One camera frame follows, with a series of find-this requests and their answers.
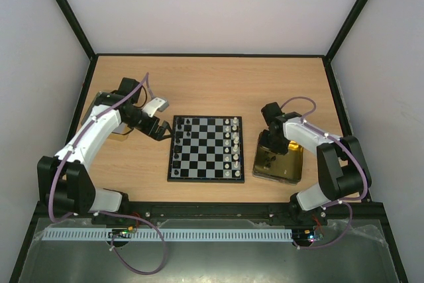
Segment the gold metal tin tray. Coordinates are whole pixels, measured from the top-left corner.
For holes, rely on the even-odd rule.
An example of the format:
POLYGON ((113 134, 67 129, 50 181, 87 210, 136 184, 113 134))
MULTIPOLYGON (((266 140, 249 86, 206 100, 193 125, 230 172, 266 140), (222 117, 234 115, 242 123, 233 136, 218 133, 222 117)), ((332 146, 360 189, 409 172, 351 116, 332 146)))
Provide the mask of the gold metal tin tray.
POLYGON ((303 147, 290 141, 287 153, 273 152, 267 141, 268 136, 267 130, 259 134, 252 175, 285 184, 298 184, 303 171, 303 147))

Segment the black grey chess board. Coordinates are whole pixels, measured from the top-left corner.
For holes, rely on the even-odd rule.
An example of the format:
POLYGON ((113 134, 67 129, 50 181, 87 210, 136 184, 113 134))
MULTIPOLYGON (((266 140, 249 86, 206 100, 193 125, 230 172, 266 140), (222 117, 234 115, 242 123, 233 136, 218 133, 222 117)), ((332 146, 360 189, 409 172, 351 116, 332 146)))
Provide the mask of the black grey chess board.
POLYGON ((242 184, 242 117, 176 115, 167 181, 242 184))

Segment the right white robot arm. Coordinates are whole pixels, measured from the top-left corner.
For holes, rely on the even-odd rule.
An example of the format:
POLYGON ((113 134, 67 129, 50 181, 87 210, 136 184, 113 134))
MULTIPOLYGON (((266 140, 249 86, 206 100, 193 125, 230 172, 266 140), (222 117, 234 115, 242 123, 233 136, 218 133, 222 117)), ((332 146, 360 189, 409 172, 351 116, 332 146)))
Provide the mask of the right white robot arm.
POLYGON ((312 125, 299 113, 280 110, 262 113, 268 128, 260 138, 267 150, 279 155, 288 153, 291 141, 313 153, 317 159, 318 182, 290 198, 289 217, 304 224, 313 212, 366 197, 369 188, 368 167, 358 139, 340 137, 312 125))

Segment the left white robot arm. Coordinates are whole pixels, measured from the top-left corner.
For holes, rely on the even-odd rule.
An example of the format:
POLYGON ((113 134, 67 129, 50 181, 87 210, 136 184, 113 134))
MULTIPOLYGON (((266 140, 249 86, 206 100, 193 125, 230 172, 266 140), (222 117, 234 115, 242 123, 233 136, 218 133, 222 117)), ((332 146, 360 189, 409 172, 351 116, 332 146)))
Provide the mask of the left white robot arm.
POLYGON ((123 78, 117 90, 99 92, 75 136, 54 156, 43 156, 37 164, 39 196, 50 220, 59 223, 71 215, 118 212, 125 194, 95 187, 89 177, 92 162, 121 125, 156 141, 170 138, 170 124, 155 116, 168 106, 166 99, 152 93, 148 75, 141 81, 123 78))

